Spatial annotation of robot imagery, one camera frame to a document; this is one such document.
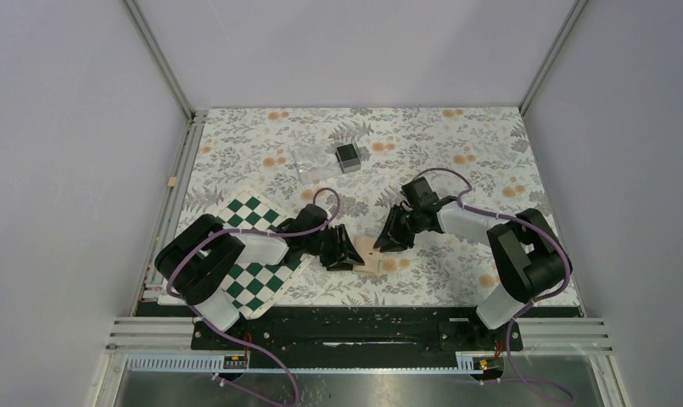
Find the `tan card holder wallet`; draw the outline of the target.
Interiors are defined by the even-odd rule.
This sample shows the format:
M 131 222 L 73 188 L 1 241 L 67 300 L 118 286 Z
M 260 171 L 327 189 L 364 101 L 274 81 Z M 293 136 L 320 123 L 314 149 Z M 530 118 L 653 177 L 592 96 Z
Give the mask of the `tan card holder wallet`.
M 383 264 L 388 259 L 385 254 L 380 253 L 373 247 L 375 239 L 373 237 L 356 237 L 354 246 L 361 256 L 364 265 L 354 265 L 355 273 L 367 275 L 380 275 L 383 273 Z

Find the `black credit card stack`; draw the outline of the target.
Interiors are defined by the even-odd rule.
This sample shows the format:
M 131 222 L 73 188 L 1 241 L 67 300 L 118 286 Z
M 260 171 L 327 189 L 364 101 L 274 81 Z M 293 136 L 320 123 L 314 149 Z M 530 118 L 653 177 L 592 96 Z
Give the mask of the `black credit card stack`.
M 335 148 L 335 156 L 339 168 L 345 173 L 357 171 L 361 168 L 361 158 L 355 144 L 343 144 Z

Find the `clear acrylic card box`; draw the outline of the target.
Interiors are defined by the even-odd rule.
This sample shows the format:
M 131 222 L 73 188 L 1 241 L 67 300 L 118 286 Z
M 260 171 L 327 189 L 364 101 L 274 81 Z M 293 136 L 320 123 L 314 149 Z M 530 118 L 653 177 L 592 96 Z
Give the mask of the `clear acrylic card box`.
M 300 183 L 307 185 L 343 175 L 344 173 L 339 168 L 339 163 L 335 156 L 335 148 L 343 144 L 350 143 L 326 142 L 293 150 L 294 168 L 297 171 Z

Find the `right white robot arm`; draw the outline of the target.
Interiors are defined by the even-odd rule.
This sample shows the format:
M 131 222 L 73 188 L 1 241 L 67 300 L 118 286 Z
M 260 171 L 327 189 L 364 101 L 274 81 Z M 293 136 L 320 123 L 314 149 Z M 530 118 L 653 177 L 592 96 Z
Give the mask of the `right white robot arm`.
M 501 339 L 501 326 L 541 299 L 562 292 L 572 266 L 543 214 L 526 209 L 505 215 L 464 204 L 460 197 L 440 198 L 424 177 L 405 184 L 406 203 L 393 206 L 374 244 L 385 252 L 412 248 L 417 234 L 433 231 L 488 246 L 499 285 L 476 307 L 468 338 L 481 349 Z

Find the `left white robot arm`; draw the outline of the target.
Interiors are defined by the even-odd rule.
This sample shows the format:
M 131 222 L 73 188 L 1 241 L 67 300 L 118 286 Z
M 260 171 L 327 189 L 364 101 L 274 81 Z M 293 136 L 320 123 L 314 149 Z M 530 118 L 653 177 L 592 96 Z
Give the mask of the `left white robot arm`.
M 267 231 L 232 228 L 220 217 L 201 215 L 156 255 L 154 268 L 167 280 L 171 296 L 195 310 L 212 327 L 212 337 L 223 348 L 244 340 L 240 310 L 233 297 L 243 294 L 246 304 L 255 295 L 280 287 L 279 276 L 231 280 L 233 267 L 257 264 L 262 270 L 289 267 L 304 256 L 316 256 L 329 271 L 363 265 L 343 225 L 333 226 L 328 213 L 307 204 L 294 218 Z

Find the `green white chessboard mat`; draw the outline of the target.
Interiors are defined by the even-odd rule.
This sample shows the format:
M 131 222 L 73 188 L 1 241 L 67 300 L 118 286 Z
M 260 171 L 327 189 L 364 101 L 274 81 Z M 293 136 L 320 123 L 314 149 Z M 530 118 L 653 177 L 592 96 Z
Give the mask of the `green white chessboard mat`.
M 154 268 L 178 299 L 225 327 L 260 317 L 301 273 L 308 259 L 280 234 L 291 219 L 249 189 L 235 192 L 215 213 L 190 223 L 163 247 Z

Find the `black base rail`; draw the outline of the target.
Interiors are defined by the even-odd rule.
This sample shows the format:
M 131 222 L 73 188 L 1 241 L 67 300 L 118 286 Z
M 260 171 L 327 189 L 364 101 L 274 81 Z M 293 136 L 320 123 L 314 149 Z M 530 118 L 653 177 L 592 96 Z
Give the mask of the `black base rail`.
M 608 346 L 602 323 L 574 306 L 534 308 L 493 332 L 474 315 L 471 307 L 275 306 L 220 336 L 181 306 L 144 304 L 115 322 L 107 347 L 126 351 L 140 371 L 479 374 L 496 350 L 568 356 Z

